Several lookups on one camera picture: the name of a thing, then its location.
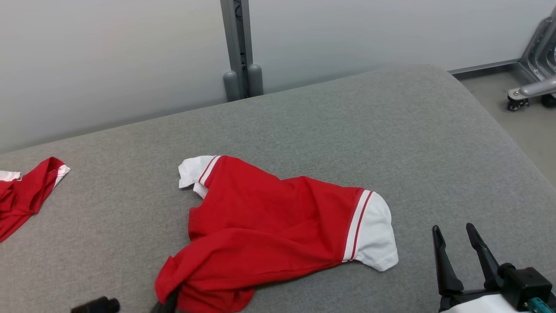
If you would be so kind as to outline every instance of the white partition wall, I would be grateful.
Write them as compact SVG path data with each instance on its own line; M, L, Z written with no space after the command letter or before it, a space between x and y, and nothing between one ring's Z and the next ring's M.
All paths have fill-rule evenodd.
M265 93L386 64L518 59L556 0L249 0Z
M0 152L226 101L218 1L1 0Z

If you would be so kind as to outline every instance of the gray fabric surface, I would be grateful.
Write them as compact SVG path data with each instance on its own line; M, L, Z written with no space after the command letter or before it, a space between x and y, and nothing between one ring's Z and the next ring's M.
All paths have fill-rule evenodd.
M169 255L188 243L185 158L228 154L282 178L308 175L380 193L400 261L353 262L259 288L246 312L435 312L431 227L466 288L483 278L465 223L500 263L556 283L556 193L509 135L448 73L378 70L0 155L29 171L56 156L72 171L0 246L0 307L63 312L101 295L147 312Z

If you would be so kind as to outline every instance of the gray floor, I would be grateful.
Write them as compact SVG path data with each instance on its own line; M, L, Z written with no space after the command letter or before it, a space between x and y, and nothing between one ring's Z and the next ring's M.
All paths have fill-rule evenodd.
M556 186L556 109L530 99L530 107L516 112L506 109L508 89L527 84L517 66L455 75L502 125L531 158L552 186Z

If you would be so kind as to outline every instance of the red stripe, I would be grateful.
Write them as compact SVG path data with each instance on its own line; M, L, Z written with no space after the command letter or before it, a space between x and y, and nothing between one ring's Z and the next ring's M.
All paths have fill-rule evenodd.
M205 168L205 170L203 171L203 173L201 174L201 177L199 177L199 182L201 182L203 180L203 176L205 175L205 173L207 172L207 170L210 167L210 164L212 163L212 161L214 161L214 159L216 159L217 155L213 156L212 159L210 160L210 162L208 163L207 167Z
M361 221L363 220L363 213L365 213L365 209L367 208L367 202L369 202L369 199L371 198L372 194L373 192L371 191L367 196L367 200L365 200L363 209L361 210L361 216L359 217L359 222L357 223L357 231L355 231L355 239L353 240L353 251L351 253L350 260L353 260L353 258L355 257L355 249L357 248L357 236L359 235L359 227L361 226Z

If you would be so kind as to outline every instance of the red and white garment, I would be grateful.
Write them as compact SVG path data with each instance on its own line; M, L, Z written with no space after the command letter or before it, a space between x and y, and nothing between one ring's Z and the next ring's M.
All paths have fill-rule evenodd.
M383 198L308 177L280 180L231 156L199 156L179 166L180 187L204 197L191 208L191 243L162 267L161 303L181 285L186 312L237 312L254 286L358 260L378 271L398 262Z
M37 214L44 200L70 171L62 161L48 158L28 174L0 170L0 242Z

